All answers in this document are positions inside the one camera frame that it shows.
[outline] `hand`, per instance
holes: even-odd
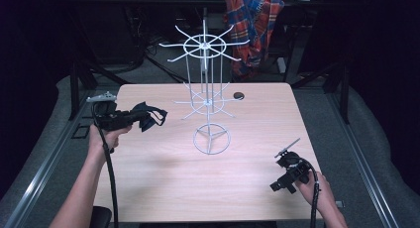
[[[327,227],[347,227],[346,220],[336,205],[330,182],[320,172],[316,172],[319,181],[319,195],[317,209],[321,213]],[[294,184],[302,193],[305,200],[312,205],[315,179],[312,171],[309,171],[309,182],[302,183],[297,180]]]
[[[111,132],[102,130],[108,148],[111,150],[113,148],[118,147],[118,137],[121,134],[128,133],[131,129],[132,126]],[[101,135],[99,134],[99,129],[93,124],[90,125],[89,130],[89,152],[87,157],[99,160],[99,162],[101,162],[102,165],[105,163],[105,156],[103,153],[103,141]]]

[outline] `chair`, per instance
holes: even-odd
[[[287,58],[282,81],[287,79],[296,37],[302,26],[307,24],[305,9],[299,6],[284,7],[278,14],[268,46],[268,58],[262,63],[261,69],[277,64],[280,57]]]
[[[93,206],[90,228],[106,228],[111,221],[112,212],[110,209],[101,206]]]

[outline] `floor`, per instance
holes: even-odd
[[[299,57],[310,31],[299,35],[295,57],[287,82],[301,78],[296,73]],[[164,67],[150,60],[135,70],[118,75],[135,83],[174,83],[163,68],[186,76],[184,61],[168,62],[182,54],[180,50],[156,48],[149,55]],[[228,64],[219,73],[223,81],[230,80]],[[119,70],[119,67],[107,67]],[[191,63],[192,69],[199,62]],[[253,78],[253,81],[281,81],[276,67]],[[199,80],[199,74],[192,80]],[[81,167],[87,141],[74,139],[77,128],[90,123],[89,108],[83,100],[87,96],[110,91],[118,92],[118,85],[100,74],[95,74],[99,86],[86,90],[80,85],[81,109],[77,118],[67,121],[71,112],[69,78],[57,84],[60,95],[45,131],[33,153],[8,194],[1,201],[2,227],[46,227],[62,204]],[[337,95],[325,94],[320,77],[304,88],[294,90],[305,126],[323,172],[330,180],[336,199],[344,201],[343,213],[351,227],[414,227],[420,224],[420,198],[403,184],[398,172],[390,164],[389,150],[383,133],[360,97],[351,91],[351,124],[343,123],[337,111]],[[139,224],[121,224],[138,227]],[[278,227],[305,227],[308,221],[278,221]]]

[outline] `tabletop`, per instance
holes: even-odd
[[[192,112],[183,84],[128,84],[117,95],[119,110],[143,101],[168,112],[165,123],[141,132],[138,124],[120,136],[112,154],[121,222],[201,222],[309,219],[310,205],[299,191],[274,192],[270,184],[285,174],[274,156],[300,138],[289,151],[318,170],[319,165],[290,86],[286,83],[231,83],[223,98],[235,92],[243,100],[228,101],[223,112],[210,115],[225,127],[229,147],[206,155],[194,147],[195,130],[206,115]],[[199,91],[200,86],[192,88]],[[214,147],[221,146],[216,139]],[[106,166],[95,205],[112,209]]]

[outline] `plaid shirt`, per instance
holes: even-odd
[[[231,42],[247,45],[235,46],[232,61],[234,80],[252,77],[262,57],[266,57],[269,39],[274,28],[275,18],[284,6],[282,0],[226,0],[227,17],[231,31]]]

